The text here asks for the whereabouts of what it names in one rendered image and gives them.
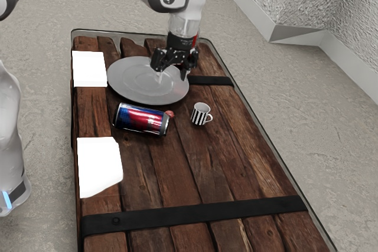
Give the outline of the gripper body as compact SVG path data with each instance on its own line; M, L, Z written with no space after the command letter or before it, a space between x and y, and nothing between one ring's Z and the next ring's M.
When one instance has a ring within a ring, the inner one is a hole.
M172 49L172 54L168 57L170 59L170 65L182 64L184 56L188 56L192 49L197 49L195 46L196 40L197 36L184 38L169 31L167 35L166 49Z

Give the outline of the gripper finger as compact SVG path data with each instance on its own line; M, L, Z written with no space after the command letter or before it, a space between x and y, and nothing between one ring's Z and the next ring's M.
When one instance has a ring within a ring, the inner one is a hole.
M162 82L162 72L169 66L172 49L156 48L152 53L150 67L155 71L155 81L158 84Z
M188 56L184 56L183 62L182 62L182 68L180 71L180 79L182 81L185 81L187 78L187 74L193 69L197 67L198 63L198 50L192 49L190 51L190 54Z

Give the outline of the grey round plate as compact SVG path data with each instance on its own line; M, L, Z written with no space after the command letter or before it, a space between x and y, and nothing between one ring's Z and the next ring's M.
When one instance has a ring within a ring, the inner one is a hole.
M115 92L133 102L148 105L172 104L189 91L188 80L182 81L174 66L156 73L145 56L126 57L115 61L107 70L107 81Z

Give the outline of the black white striped cup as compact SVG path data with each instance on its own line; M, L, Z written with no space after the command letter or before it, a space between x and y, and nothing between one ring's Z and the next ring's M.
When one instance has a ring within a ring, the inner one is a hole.
M208 122L213 120L213 116L210 114L210 106L203 103L197 102L194 105L193 112L191 115L191 122L196 126L203 126Z

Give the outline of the blue and red can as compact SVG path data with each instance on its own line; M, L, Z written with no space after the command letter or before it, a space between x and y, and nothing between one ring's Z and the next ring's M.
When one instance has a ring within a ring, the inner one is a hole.
M127 103L119 103L113 115L116 129L147 133L154 136L167 134L170 117L160 111Z

